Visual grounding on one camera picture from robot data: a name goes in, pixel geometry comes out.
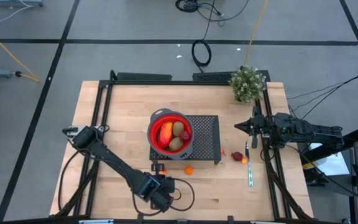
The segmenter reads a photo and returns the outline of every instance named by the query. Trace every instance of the metal bracket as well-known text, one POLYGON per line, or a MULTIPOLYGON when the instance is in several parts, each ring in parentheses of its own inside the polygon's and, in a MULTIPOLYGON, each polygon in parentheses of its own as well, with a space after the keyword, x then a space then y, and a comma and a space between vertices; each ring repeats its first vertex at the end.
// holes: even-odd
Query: metal bracket
POLYGON ((136 224, 143 224, 143 215, 137 214, 136 224))
POLYGON ((234 224, 234 217, 232 215, 227 216, 227 224, 234 224))

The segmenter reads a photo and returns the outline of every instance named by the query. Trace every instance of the potted plant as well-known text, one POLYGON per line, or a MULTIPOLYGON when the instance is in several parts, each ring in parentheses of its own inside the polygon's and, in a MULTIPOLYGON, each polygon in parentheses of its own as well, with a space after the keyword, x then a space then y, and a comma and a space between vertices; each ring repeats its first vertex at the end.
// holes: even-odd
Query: potted plant
POLYGON ((257 68, 248 65, 241 66, 238 71, 231 74, 229 80, 233 87, 234 98, 237 101, 250 103, 260 98, 260 92, 266 90, 266 77, 257 68))

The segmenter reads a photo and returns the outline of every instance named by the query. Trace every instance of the wooden tabletop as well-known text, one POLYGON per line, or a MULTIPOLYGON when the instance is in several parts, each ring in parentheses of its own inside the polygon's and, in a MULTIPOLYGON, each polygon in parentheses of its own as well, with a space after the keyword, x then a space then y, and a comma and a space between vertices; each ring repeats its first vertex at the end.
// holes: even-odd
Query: wooden tabletop
MULTIPOLYGON (((83 82, 73 125, 91 123, 97 90, 98 82, 83 82)), ((268 93, 273 114, 288 113, 283 84, 268 83, 268 93)), ((99 120, 101 120, 103 105, 102 101, 99 120)), ((235 220, 273 220, 265 164, 259 156, 262 149, 261 142, 257 149, 250 149, 254 187, 249 187, 248 184, 248 166, 234 162, 230 157, 232 152, 244 151, 245 141, 249 144, 252 141, 252 138, 234 128, 234 125, 248 120, 252 115, 253 106, 253 103, 235 101, 229 86, 113 86, 107 121, 110 130, 104 137, 104 143, 134 169, 144 172, 151 171, 147 128, 150 115, 154 111, 170 108, 183 114, 219 116, 221 147, 227 156, 223 156, 218 165, 215 166, 213 161, 193 161, 191 163, 195 167, 193 175, 184 173, 183 168, 188 165, 187 161, 171 161, 166 165, 168 176, 185 179, 193 186, 196 194, 193 208, 187 212, 170 209, 146 219, 227 220, 228 215, 233 215, 235 220)), ((74 152, 75 150, 68 144, 62 167, 74 152)), ((289 147, 281 149, 280 152, 287 189, 301 208, 308 215, 313 216, 298 153, 289 147)), ((82 163, 83 157, 79 155, 68 166, 63 180, 63 205, 78 186, 82 163)), ((180 200, 174 201, 173 205, 177 208, 186 208, 191 202, 191 191, 188 186, 180 182, 177 182, 176 187, 183 195, 180 200)), ((58 212, 57 189, 51 214, 58 212)), ((284 217, 281 193, 278 189, 276 191, 280 214, 284 217)), ((155 211, 139 198, 136 202, 142 212, 155 211)), ((82 211, 85 210, 85 204, 84 199, 82 211)), ((104 163, 101 163, 99 168, 92 218, 137 218, 131 191, 125 180, 104 163)))

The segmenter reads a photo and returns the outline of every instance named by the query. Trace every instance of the toy fruit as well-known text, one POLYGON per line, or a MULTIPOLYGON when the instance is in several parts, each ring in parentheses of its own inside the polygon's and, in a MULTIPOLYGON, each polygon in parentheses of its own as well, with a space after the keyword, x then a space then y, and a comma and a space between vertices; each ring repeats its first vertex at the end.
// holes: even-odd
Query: toy fruit
POLYGON ((182 140, 182 141, 187 141, 190 139, 190 135, 187 131, 182 131, 179 138, 182 140))
POLYGON ((240 152, 234 152, 231 154, 231 157, 234 161, 241 161, 244 156, 240 152))
POLYGON ((221 155, 225 155, 225 156, 226 156, 226 153, 224 153, 223 148, 221 148, 221 155))
POLYGON ((193 174, 193 170, 194 170, 194 168, 192 166, 188 166, 185 168, 185 174, 191 175, 191 174, 193 174))
POLYGON ((248 162, 248 159, 245 156, 243 156, 241 159, 241 163, 246 164, 247 162, 248 162))
POLYGON ((173 135, 175 137, 179 137, 183 130, 185 130, 185 125, 182 122, 177 121, 173 124, 173 135))
POLYGON ((172 128, 172 122, 167 122, 162 125, 160 130, 160 136, 158 138, 158 144, 160 147, 164 148, 169 146, 169 142, 172 139, 172 128))
POLYGON ((176 137, 172 139, 171 142, 169 143, 169 150, 176 151, 179 150, 182 146, 183 146, 183 141, 179 137, 176 137))

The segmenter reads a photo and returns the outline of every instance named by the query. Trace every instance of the mango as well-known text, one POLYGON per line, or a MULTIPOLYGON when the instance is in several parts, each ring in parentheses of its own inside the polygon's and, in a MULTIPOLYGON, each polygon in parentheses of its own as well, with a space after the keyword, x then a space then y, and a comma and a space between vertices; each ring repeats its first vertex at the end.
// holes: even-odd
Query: mango
POLYGON ((162 148, 168 147, 172 139, 173 123, 167 122, 162 125, 160 130, 160 137, 158 138, 158 145, 162 148))
POLYGON ((185 125, 182 122, 177 121, 173 124, 173 135, 175 137, 179 137, 183 130, 185 130, 185 125))

